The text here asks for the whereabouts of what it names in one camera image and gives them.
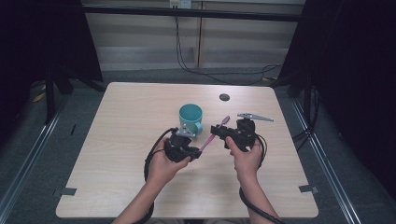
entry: table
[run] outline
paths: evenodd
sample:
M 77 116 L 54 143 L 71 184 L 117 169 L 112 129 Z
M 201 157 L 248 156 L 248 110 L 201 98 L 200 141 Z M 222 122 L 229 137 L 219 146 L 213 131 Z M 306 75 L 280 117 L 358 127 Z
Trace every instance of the table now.
M 219 96 L 230 95 L 223 102 Z M 258 171 L 259 181 L 281 217 L 315 217 L 318 208 L 307 185 L 274 90 L 266 87 L 220 85 L 111 83 L 100 104 L 63 195 L 58 217 L 116 217 L 144 185 L 143 168 L 152 145 L 167 129 L 179 126 L 178 110 L 186 103 L 204 111 L 203 133 L 192 139 L 200 147 L 210 126 L 231 116 L 227 127 L 236 128 L 237 113 L 272 118 L 256 120 L 256 133 L 268 144 Z M 233 157 L 218 137 L 200 159 L 180 170 L 155 201 L 153 217 L 248 217 L 238 195 Z

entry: carpeted floor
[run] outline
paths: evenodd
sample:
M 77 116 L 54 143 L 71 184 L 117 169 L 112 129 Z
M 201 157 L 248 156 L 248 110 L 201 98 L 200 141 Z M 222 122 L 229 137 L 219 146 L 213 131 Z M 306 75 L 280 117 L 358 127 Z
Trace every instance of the carpeted floor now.
M 261 69 L 206 69 L 210 73 L 256 72 Z M 266 72 L 266 77 L 277 77 L 279 68 Z M 262 75 L 216 75 L 191 74 L 181 69 L 104 72 L 105 86 L 112 81 L 195 83 L 222 85 L 228 84 L 267 86 L 271 79 L 262 81 Z M 75 90 L 70 96 L 59 96 L 57 102 L 65 101 L 55 129 L 28 176 L 18 200 L 15 202 L 6 223 L 110 223 L 111 219 L 61 219 L 55 209 L 59 197 L 53 195 L 56 189 L 65 186 L 73 169 L 78 153 L 90 129 L 96 110 L 103 97 L 102 92 L 94 91 L 76 80 Z M 282 108 L 291 136 L 303 130 L 290 99 L 287 87 L 277 87 L 276 96 Z M 14 176 L 27 157 L 32 145 L 39 136 L 45 121 L 45 100 L 39 103 L 26 103 L 18 124 L 9 140 L 0 151 L 0 193 L 7 192 Z M 332 118 L 321 105 L 315 133 L 322 144 L 332 168 L 338 175 L 346 194 L 356 208 L 361 223 L 396 223 L 394 201 L 377 183 L 371 173 L 355 158 L 348 145 L 339 137 Z M 298 147 L 303 141 L 296 142 Z M 309 142 L 299 150 L 305 174 L 311 186 L 318 189 L 314 194 L 319 215 L 312 219 L 286 219 L 286 223 L 348 223 L 333 189 L 318 162 Z

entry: teal mug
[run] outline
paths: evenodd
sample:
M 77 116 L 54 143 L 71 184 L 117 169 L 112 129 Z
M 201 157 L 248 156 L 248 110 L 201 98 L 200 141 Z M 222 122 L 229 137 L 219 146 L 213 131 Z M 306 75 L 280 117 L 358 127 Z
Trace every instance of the teal mug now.
M 183 105 L 178 111 L 180 127 L 186 127 L 190 132 L 198 135 L 202 132 L 202 109 L 195 104 Z

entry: power outlet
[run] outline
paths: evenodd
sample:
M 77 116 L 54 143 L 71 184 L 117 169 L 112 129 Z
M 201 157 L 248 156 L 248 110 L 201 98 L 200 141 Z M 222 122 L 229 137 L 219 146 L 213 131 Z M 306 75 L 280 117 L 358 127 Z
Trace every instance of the power outlet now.
M 191 0 L 169 0 L 170 8 L 188 8 L 191 9 Z

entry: black backdrop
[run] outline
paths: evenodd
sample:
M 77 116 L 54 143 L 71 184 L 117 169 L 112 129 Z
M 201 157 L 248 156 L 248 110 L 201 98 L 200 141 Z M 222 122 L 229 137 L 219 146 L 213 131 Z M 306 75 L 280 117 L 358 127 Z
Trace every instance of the black backdrop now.
M 340 134 L 396 199 L 395 11 L 389 0 L 307 0 L 303 15 L 318 20 L 299 22 L 279 79 L 293 95 L 310 75 Z
M 49 67 L 56 77 L 102 80 L 85 15 L 32 7 L 48 3 L 81 5 L 78 0 L 0 2 L 0 143 L 11 133 L 32 83 L 45 79 Z

